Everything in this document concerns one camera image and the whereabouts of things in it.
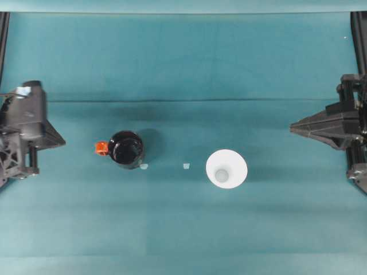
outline black container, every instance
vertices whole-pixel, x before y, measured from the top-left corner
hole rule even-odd
[[[108,142],[108,153],[111,159],[122,168],[137,168],[142,164],[144,158],[143,141],[134,132],[118,132]]]

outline orange handle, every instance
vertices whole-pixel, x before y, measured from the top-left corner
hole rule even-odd
[[[108,142],[97,142],[95,153],[100,156],[107,156],[108,155]]]

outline teal tablecloth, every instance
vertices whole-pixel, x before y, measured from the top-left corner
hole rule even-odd
[[[365,274],[344,153],[288,131],[356,71],[348,13],[13,14],[2,91],[42,80],[67,145],[0,192],[0,274]],[[93,153],[121,129],[147,170]],[[205,175],[220,148],[236,189]]]

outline teal cloth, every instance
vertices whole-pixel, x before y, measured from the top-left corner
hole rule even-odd
[[[42,80],[67,145],[0,192],[0,274],[365,274],[367,199],[344,152],[288,130],[357,71],[348,13],[10,23],[2,91]],[[122,129],[147,170],[93,153]],[[205,174],[221,148],[248,162],[233,190]]]
[[[12,14],[1,86],[49,100],[337,99],[357,73],[348,13]]]
[[[0,10],[47,13],[320,13],[366,10],[365,0],[1,0]]]

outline black bottle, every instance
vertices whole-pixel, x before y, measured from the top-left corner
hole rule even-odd
[[[134,169],[140,166],[144,158],[142,139],[134,132],[121,131],[113,135],[108,144],[98,142],[96,153],[109,155],[122,168]]]

